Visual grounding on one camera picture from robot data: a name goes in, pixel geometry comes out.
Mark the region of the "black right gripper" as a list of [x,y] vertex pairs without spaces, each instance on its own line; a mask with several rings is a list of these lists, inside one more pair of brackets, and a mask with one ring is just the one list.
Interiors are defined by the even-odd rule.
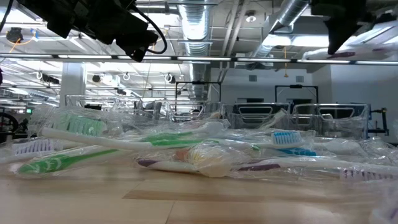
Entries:
[[367,0],[310,0],[310,8],[314,16],[331,17],[324,22],[328,29],[328,55],[335,54],[358,30],[358,22],[353,19],[374,17],[367,9]]

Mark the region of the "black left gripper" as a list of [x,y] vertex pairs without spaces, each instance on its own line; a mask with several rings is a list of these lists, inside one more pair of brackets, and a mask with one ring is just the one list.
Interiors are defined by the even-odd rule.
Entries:
[[159,38],[120,0],[73,0],[73,12],[74,29],[106,45],[115,42],[136,62],[142,62],[149,46]]

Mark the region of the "purple white toothbrush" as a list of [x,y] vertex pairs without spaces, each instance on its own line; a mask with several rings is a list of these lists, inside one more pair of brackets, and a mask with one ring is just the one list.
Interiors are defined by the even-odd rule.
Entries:
[[328,54],[328,49],[318,49],[305,52],[303,60],[379,60],[398,54],[398,43],[363,44],[342,46],[334,54]]
[[63,144],[54,139],[15,139],[0,144],[0,164],[45,156],[62,150]]
[[258,162],[241,165],[238,171],[268,171],[292,167],[338,171],[340,173],[340,179],[342,180],[398,180],[398,167],[306,156],[264,159]]
[[138,159],[136,163],[148,169],[168,172],[198,173],[196,168],[189,163],[180,161],[155,161],[150,159]]

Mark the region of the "green white toothbrush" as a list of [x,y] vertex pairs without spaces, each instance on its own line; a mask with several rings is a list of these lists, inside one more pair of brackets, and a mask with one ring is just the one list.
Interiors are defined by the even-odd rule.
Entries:
[[261,124],[259,129],[286,129],[288,120],[288,112],[285,109],[280,109],[277,113],[271,116],[270,120]]
[[80,149],[56,153],[38,159],[32,159],[20,166],[17,173],[20,175],[44,175],[71,168],[73,165],[82,164],[93,159],[103,159],[104,156],[119,152],[117,149],[95,149],[94,151],[81,151]]
[[158,126],[155,128],[157,131],[155,134],[143,134],[136,137],[129,133],[112,136],[110,134],[110,130],[111,126],[102,121],[87,119],[80,116],[70,116],[58,123],[53,123],[48,127],[43,127],[41,129],[41,135],[46,138],[62,139],[85,145],[102,146],[124,151],[159,151],[192,147],[196,144],[208,141],[225,142],[224,140],[215,139],[214,137],[216,134],[193,134],[191,136],[183,136],[175,140],[151,142],[141,141],[141,139],[146,136],[167,133],[160,132],[160,128]]
[[144,142],[161,141],[161,140],[175,140],[183,136],[191,136],[193,134],[212,135],[216,134],[224,128],[223,123],[217,121],[206,122],[198,128],[188,129],[187,131],[177,133],[159,133],[155,135],[146,136],[141,139]]

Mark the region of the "bright ceiling light panel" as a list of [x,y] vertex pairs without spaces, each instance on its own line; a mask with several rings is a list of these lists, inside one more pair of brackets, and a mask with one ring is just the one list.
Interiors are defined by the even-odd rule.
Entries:
[[263,41],[265,46],[327,47],[327,35],[268,35]]

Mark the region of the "clear plastic bin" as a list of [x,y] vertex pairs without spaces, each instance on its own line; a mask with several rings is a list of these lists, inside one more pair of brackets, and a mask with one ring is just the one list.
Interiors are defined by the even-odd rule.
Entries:
[[368,119],[367,104],[302,104],[293,107],[287,127],[318,137],[364,139]]
[[65,95],[65,106],[120,113],[137,113],[144,110],[140,98],[119,95]]
[[174,123],[204,120],[214,112],[221,113],[221,103],[203,100],[165,100],[157,105],[156,116],[159,119]]
[[290,116],[288,103],[231,103],[222,107],[223,118],[227,119],[232,129],[259,129],[261,124],[271,119],[280,109],[285,109]]

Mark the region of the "horizontal light bar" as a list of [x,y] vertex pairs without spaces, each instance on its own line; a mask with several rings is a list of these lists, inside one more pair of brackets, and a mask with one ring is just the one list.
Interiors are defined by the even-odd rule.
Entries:
[[[127,55],[57,55],[57,54],[9,54],[1,53],[0,58],[41,61],[82,61],[82,62],[134,62]],[[298,63],[329,65],[376,65],[398,66],[398,61],[377,60],[303,60],[296,58],[244,58],[244,57],[189,57],[189,56],[144,56],[143,62],[241,62],[241,63]]]

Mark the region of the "white square column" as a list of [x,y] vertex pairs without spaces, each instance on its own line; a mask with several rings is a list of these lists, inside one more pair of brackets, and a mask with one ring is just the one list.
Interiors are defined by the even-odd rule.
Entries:
[[59,107],[67,105],[67,95],[84,95],[86,66],[82,63],[63,62]]

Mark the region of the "blue white wrapped toothbrush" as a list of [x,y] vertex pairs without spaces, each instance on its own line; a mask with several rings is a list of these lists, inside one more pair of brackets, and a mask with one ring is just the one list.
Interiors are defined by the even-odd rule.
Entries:
[[246,144],[255,150],[264,148],[288,149],[305,144],[305,140],[298,131],[253,131],[228,129],[214,137],[232,143]]
[[283,152],[285,154],[297,155],[297,156],[316,156],[317,155],[315,151],[311,151],[311,150],[300,148],[300,147],[278,149],[278,151]]

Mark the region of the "black wheel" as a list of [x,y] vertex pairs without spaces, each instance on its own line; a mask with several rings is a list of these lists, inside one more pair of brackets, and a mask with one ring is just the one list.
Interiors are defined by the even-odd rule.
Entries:
[[2,126],[4,118],[8,119],[11,122],[12,128],[10,129],[10,132],[15,132],[19,127],[17,119],[15,119],[15,117],[10,114],[0,112],[0,126]]

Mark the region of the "slanted silver air duct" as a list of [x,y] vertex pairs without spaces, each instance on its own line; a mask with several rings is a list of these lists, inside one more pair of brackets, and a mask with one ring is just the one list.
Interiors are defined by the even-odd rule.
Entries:
[[251,58],[266,58],[271,50],[282,41],[291,40],[289,34],[293,33],[294,24],[308,7],[309,0],[284,0],[280,10],[267,16],[262,27],[262,40],[260,44],[248,54]]

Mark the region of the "round silver air duct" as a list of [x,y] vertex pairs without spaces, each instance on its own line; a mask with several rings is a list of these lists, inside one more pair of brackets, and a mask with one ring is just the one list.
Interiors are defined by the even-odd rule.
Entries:
[[[209,55],[210,44],[209,23],[210,6],[205,4],[208,0],[183,0],[188,4],[178,5],[181,16],[181,26],[185,44],[185,55],[189,57],[204,57]],[[193,82],[205,82],[209,78],[209,70],[204,62],[189,63],[190,79]],[[193,98],[206,100],[208,98],[208,87],[206,85],[193,85]]]

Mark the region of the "black stand frame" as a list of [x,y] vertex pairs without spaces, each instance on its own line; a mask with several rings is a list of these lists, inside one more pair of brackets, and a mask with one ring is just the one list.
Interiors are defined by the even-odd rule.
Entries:
[[290,89],[302,89],[302,88],[309,89],[309,88],[313,88],[315,90],[315,94],[314,94],[315,99],[316,99],[315,101],[316,101],[316,103],[319,103],[319,89],[318,89],[318,86],[299,85],[299,84],[296,84],[296,85],[276,85],[276,86],[274,86],[274,101],[276,103],[278,103],[278,99],[277,99],[278,95],[279,95],[278,88],[290,88]]

